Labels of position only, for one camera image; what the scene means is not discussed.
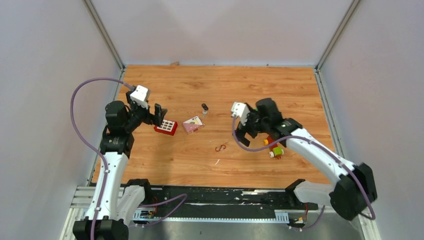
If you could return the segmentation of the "red carabiner keyring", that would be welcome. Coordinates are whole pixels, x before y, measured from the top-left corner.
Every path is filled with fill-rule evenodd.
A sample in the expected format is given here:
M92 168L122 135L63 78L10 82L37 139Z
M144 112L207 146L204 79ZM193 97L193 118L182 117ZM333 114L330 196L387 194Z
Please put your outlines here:
M221 145L219 145L219 146L217 146L217 147L215 147L215 151L216 152L220 152L220 151L222 151L222 150L225 150L227 148L227 146L225 145L225 144L221 144Z

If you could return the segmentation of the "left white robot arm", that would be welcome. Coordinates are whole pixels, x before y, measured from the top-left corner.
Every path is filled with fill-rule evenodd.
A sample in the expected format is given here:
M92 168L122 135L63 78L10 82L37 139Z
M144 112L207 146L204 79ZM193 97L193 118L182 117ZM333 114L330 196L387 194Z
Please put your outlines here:
M153 193L147 189L146 179L129 180L119 197L135 141L133 131L142 123L159 127L167 113L156 103L151 114L149 96L149 90L132 90L126 93L127 103L115 100L105 106L106 126L97 149L102 161L99 182L84 218L73 225L72 233L77 240L127 240L137 207L152 203Z

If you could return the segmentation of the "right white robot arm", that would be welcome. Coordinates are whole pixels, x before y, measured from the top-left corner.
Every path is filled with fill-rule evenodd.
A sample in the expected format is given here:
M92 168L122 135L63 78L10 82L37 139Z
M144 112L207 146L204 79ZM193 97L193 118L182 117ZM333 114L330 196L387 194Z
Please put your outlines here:
M328 184L299 179L285 195L286 204L298 209L304 203L331 206L345 220L357 216L376 219L372 203L378 193L372 168L366 163L353 163L334 153L315 139L293 118L284 118L272 98L231 106L232 136L244 150L268 150L272 158L278 146L288 148L315 166L329 180Z

